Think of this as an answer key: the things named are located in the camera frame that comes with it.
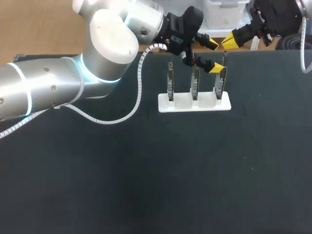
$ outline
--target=dark mat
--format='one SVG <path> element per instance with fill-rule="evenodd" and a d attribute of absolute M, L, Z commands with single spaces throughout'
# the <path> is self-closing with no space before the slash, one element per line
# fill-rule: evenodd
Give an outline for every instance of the dark mat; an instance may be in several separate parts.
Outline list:
<path fill-rule="evenodd" d="M 312 232 L 312 74 L 301 73 L 299 53 L 230 53 L 233 108 L 220 113 L 158 112 L 171 59 L 175 91 L 189 91 L 190 68 L 150 55 L 142 104 L 124 123 L 96 125 L 62 108 L 0 140 L 0 233 Z M 109 97 L 76 106 L 123 117 L 137 63 Z M 202 73 L 200 89 L 213 82 Z"/>

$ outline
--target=robotic arm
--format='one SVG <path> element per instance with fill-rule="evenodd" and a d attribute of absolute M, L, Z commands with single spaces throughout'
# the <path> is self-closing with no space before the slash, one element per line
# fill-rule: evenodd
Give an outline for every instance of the robotic arm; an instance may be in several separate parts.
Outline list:
<path fill-rule="evenodd" d="M 0 67 L 0 121 L 28 116 L 82 98 L 109 95 L 136 58 L 141 43 L 166 44 L 208 73 L 223 66 L 194 56 L 195 40 L 215 50 L 218 44 L 198 33 L 203 13 L 189 7 L 183 16 L 163 15 L 151 0 L 73 0 L 73 10 L 87 22 L 83 54 L 74 58 L 37 59 Z"/>
<path fill-rule="evenodd" d="M 269 46 L 272 37 L 298 33 L 302 18 L 312 16 L 312 0 L 255 0 L 251 23 L 233 30 L 222 42 L 225 49 L 239 48 L 255 36 Z"/>

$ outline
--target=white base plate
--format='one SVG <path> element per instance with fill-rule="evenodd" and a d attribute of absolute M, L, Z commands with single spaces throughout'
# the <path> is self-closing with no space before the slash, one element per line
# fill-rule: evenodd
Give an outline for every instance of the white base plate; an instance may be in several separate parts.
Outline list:
<path fill-rule="evenodd" d="M 198 93 L 198 101 L 193 101 L 191 93 L 175 93 L 174 101 L 169 101 L 168 94 L 158 95 L 158 109 L 161 113 L 229 111 L 231 108 L 227 92 L 223 92 L 222 100 L 216 99 L 214 91 Z"/>

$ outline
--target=coiled white cable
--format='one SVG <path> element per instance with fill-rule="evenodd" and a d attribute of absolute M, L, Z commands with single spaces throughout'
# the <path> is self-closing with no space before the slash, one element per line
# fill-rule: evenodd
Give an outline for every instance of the coiled white cable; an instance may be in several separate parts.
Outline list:
<path fill-rule="evenodd" d="M 14 131 L 16 131 L 17 129 L 19 129 L 20 127 L 24 126 L 26 123 L 32 121 L 34 118 L 38 117 L 39 115 L 41 115 L 43 112 L 45 111 L 39 111 L 36 113 L 33 113 L 29 116 L 27 116 L 25 119 L 23 119 L 21 122 L 18 122 L 17 124 L 15 124 L 14 126 L 12 126 L 11 128 L 3 131 L 2 133 L 0 133 L 0 139 L 10 135 L 11 133 L 13 133 Z"/>
<path fill-rule="evenodd" d="M 306 43 L 306 28 L 307 28 L 307 19 L 305 17 L 302 18 L 302 31 L 301 31 L 301 48 L 300 48 L 300 60 L 301 60 L 301 70 L 303 73 L 307 74 L 312 70 L 312 63 L 306 69 L 305 61 L 304 61 L 304 46 Z"/>
<path fill-rule="evenodd" d="M 136 105 L 133 108 L 133 110 L 125 117 L 120 118 L 118 120 L 114 120 L 114 121 L 102 121 L 96 118 L 93 118 L 91 116 L 89 116 L 88 114 L 84 113 L 82 110 L 78 109 L 76 106 L 73 105 L 66 105 L 66 107 L 72 109 L 73 111 L 76 111 L 78 114 L 82 115 L 83 117 L 87 118 L 88 120 L 97 123 L 97 124 L 104 124 L 104 125 L 109 125 L 109 124 L 117 124 L 117 123 L 121 123 L 127 119 L 129 119 L 131 116 L 133 116 L 140 103 L 141 103 L 141 97 L 142 97 L 142 66 L 143 66 L 143 62 L 147 56 L 147 54 L 149 52 L 151 52 L 152 50 L 156 49 L 156 48 L 160 48 L 163 50 L 167 50 L 167 46 L 165 44 L 154 44 L 151 45 L 150 47 L 148 47 L 145 52 L 142 54 L 140 61 L 138 63 L 138 69 L 137 69 L 137 99 L 136 99 Z"/>

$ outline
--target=screw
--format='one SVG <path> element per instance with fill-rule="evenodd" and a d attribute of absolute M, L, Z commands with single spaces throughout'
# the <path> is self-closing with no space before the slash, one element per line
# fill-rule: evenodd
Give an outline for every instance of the screw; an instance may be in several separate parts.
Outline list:
<path fill-rule="evenodd" d="M 142 37 L 146 37 L 148 34 L 148 32 L 144 29 L 144 30 L 141 30 L 141 36 Z"/>

